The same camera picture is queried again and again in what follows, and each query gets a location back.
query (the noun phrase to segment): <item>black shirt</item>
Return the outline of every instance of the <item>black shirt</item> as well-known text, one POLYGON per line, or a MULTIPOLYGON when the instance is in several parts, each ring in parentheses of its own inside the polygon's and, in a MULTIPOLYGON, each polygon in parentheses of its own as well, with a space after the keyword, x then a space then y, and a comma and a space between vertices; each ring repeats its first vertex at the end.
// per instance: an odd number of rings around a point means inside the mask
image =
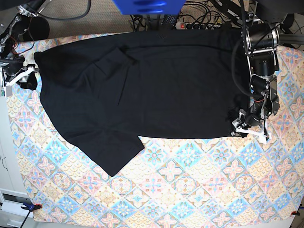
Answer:
MULTIPOLYGON (((140 150, 140 136, 230 136, 248 97, 231 78, 240 30, 138 32, 35 53, 41 103, 55 128, 110 176, 140 150)), ((249 87, 243 53, 237 77, 249 87)))

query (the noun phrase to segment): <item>blue object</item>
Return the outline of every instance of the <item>blue object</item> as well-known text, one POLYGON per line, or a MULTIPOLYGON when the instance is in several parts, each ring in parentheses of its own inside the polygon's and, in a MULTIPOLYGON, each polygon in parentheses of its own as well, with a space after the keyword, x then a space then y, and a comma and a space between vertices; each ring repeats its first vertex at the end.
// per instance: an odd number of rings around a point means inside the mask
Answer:
POLYGON ((114 0, 114 3, 123 15, 177 15, 185 1, 186 0, 114 0))

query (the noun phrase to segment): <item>patterned tablecloth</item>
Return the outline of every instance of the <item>patterned tablecloth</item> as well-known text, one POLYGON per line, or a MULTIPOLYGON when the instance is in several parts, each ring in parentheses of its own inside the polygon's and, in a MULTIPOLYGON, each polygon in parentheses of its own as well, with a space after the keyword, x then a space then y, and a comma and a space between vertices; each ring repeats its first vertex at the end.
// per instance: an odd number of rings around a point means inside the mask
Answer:
MULTIPOLYGON (((39 41, 25 56, 101 35, 39 41)), ((19 51, 31 46, 24 43, 19 51)), ((55 130, 36 91, 7 99, 12 138, 35 221, 91 227, 223 228, 290 217, 304 196, 304 53, 278 48, 281 108, 272 140, 142 137, 145 150, 110 177, 55 130)))

